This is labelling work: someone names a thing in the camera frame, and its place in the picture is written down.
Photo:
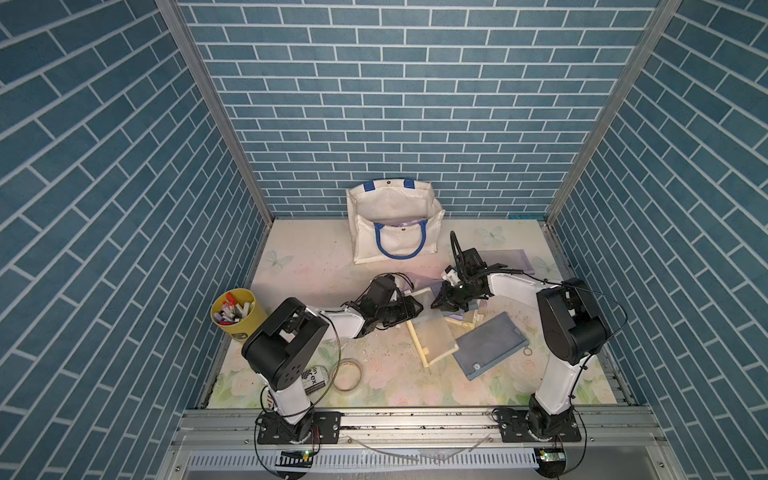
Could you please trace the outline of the yellow trimmed mesh pouch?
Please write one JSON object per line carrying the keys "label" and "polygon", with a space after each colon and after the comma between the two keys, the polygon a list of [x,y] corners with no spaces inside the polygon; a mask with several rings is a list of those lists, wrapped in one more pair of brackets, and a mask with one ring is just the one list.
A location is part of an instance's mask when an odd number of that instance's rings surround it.
{"label": "yellow trimmed mesh pouch", "polygon": [[425,368],[430,368],[442,359],[459,350],[459,346],[448,327],[448,322],[439,309],[432,309],[435,296],[430,288],[412,293],[412,297],[423,306],[423,310],[406,322],[417,354]]}

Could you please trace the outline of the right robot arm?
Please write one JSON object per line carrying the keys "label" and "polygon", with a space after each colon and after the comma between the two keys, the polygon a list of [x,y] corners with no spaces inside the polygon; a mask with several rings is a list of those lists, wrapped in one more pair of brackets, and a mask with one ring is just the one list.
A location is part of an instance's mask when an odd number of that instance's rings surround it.
{"label": "right robot arm", "polygon": [[533,300],[549,359],[542,383],[531,395],[527,420],[541,429],[569,422],[582,373],[613,336],[595,299],[598,293],[578,278],[555,282],[502,263],[488,264],[476,249],[464,250],[456,239],[451,250],[454,264],[442,273],[431,307],[455,312],[498,296]]}

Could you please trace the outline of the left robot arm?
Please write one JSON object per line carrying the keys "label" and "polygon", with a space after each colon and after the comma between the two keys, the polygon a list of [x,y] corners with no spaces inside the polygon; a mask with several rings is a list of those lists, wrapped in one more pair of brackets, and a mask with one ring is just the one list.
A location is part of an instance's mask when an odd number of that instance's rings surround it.
{"label": "left robot arm", "polygon": [[265,381],[278,418],[296,426],[313,413],[301,375],[322,342],[363,338],[424,312],[423,304],[398,285],[399,279],[412,284],[399,273],[381,274],[356,299],[331,309],[289,297],[245,340],[241,356]]}

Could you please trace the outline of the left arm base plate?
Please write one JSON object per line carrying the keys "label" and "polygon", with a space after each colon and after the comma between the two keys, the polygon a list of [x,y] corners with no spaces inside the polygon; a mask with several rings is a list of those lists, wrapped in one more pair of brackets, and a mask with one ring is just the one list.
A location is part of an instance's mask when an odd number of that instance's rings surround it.
{"label": "left arm base plate", "polygon": [[264,412],[258,418],[256,442],[265,445],[337,444],[342,414],[338,411],[312,410],[296,424],[276,412]]}

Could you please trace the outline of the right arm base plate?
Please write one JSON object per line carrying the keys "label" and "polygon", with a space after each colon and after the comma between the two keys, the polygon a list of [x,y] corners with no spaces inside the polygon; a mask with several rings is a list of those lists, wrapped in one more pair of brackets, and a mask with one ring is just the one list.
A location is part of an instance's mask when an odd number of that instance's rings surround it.
{"label": "right arm base plate", "polygon": [[579,442],[582,434],[573,409],[557,415],[543,410],[510,407],[494,408],[491,419],[497,424],[503,443]]}

